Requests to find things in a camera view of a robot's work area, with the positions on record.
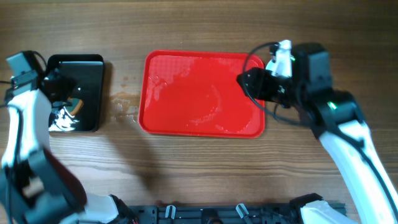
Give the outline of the green and orange sponge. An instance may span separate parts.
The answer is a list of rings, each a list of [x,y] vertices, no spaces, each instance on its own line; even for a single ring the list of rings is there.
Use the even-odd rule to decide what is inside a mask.
[[[83,105],[84,105],[84,102],[81,99],[68,98],[68,100],[65,104],[65,109],[70,115],[75,116],[82,109]]]

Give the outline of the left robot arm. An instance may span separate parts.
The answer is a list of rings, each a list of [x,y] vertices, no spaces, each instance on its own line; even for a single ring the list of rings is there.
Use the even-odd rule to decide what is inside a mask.
[[[112,195],[87,194],[81,182],[50,152],[49,116],[67,101],[74,80],[35,71],[14,76],[6,92],[11,119],[1,159],[1,203],[10,222],[117,223],[123,210]]]

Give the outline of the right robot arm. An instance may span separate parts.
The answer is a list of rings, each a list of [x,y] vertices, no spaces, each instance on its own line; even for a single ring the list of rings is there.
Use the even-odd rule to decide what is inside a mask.
[[[340,171],[363,223],[397,223],[397,191],[379,159],[364,116],[347,91],[333,89],[327,68],[295,68],[291,76],[244,68],[237,81],[256,105],[293,107],[298,121],[260,106],[275,120],[309,128]]]

